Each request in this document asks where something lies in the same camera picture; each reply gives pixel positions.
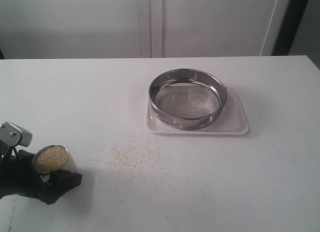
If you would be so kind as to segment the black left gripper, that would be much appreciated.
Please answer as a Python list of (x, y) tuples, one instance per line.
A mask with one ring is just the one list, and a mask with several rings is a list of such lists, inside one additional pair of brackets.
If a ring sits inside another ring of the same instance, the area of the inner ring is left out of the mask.
[(19, 195), (54, 204), (65, 193), (79, 186), (83, 175), (68, 170), (51, 171), (43, 182), (34, 168), (36, 154), (17, 150), (0, 156), (0, 197)]

